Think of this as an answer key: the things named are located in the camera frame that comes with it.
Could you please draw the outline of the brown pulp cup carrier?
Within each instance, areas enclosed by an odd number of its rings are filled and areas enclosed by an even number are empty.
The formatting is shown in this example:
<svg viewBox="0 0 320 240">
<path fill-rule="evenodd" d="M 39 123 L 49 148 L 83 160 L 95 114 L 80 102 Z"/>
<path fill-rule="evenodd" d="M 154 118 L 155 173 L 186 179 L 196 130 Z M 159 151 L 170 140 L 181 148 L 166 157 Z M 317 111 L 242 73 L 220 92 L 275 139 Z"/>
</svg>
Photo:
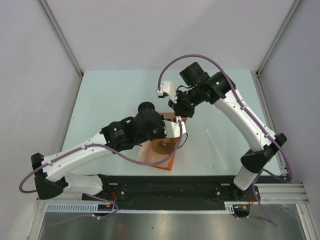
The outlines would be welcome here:
<svg viewBox="0 0 320 240">
<path fill-rule="evenodd" d="M 151 143 L 151 148 L 157 154 L 170 155 L 174 151 L 178 140 L 178 137 L 153 140 Z"/>
</svg>

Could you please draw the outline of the orange paper bag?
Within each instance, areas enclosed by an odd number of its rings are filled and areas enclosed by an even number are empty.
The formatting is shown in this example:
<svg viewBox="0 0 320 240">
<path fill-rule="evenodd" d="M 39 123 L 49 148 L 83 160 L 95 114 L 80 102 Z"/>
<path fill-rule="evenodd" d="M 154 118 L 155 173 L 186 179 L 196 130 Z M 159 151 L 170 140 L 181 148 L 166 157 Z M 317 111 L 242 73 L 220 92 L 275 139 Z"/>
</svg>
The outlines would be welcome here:
<svg viewBox="0 0 320 240">
<path fill-rule="evenodd" d="M 174 122 L 174 112 L 161 112 L 165 120 Z M 141 144 L 137 161 L 142 163 L 156 163 L 168 157 L 178 146 L 179 134 L 177 138 L 163 138 L 147 141 Z M 154 165 L 153 168 L 171 171 L 175 160 L 175 154 L 166 162 Z"/>
</svg>

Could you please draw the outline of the black plastic cup lid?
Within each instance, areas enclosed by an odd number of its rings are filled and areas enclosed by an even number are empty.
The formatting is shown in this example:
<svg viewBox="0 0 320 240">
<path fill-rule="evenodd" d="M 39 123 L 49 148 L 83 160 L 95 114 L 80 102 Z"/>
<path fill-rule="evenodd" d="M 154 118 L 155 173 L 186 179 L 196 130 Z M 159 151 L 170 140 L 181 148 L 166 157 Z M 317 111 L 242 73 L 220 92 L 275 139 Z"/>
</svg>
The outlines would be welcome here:
<svg viewBox="0 0 320 240">
<path fill-rule="evenodd" d="M 144 101 L 138 106 L 139 113 L 142 111 L 154 111 L 154 110 L 155 110 L 154 104 L 149 101 Z"/>
</svg>

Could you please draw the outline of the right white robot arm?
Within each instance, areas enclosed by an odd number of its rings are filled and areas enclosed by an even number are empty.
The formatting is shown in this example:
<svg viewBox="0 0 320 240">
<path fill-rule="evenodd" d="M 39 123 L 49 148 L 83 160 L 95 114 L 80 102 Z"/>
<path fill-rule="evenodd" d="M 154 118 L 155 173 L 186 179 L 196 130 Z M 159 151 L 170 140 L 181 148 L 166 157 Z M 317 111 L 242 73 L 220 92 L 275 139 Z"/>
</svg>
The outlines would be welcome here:
<svg viewBox="0 0 320 240">
<path fill-rule="evenodd" d="M 170 103 L 174 112 L 181 117 L 191 118 L 196 106 L 203 102 L 210 103 L 228 117 L 249 145 L 249 150 L 240 159 L 242 166 L 230 188 L 231 196 L 242 201 L 249 194 L 248 188 L 284 145 L 287 137 L 269 129 L 252 113 L 225 72 L 219 71 L 210 76 L 194 62 L 179 74 L 190 89 L 177 91 L 176 102 Z"/>
</svg>

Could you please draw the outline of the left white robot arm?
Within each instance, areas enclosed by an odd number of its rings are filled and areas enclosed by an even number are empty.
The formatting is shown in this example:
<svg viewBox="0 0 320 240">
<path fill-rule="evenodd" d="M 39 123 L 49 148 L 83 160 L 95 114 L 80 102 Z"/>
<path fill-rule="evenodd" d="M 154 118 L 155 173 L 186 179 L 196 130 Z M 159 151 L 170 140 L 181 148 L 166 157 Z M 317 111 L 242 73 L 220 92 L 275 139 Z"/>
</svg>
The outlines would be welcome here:
<svg viewBox="0 0 320 240">
<path fill-rule="evenodd" d="M 31 162 L 38 197 L 48 200 L 62 193 L 81 193 L 88 198 L 96 196 L 105 200 L 111 188 L 102 174 L 79 175 L 72 171 L 103 156 L 131 150 L 165 136 L 165 118 L 151 102 L 143 102 L 136 116 L 111 122 L 76 147 L 47 156 L 36 153 L 31 156 Z"/>
</svg>

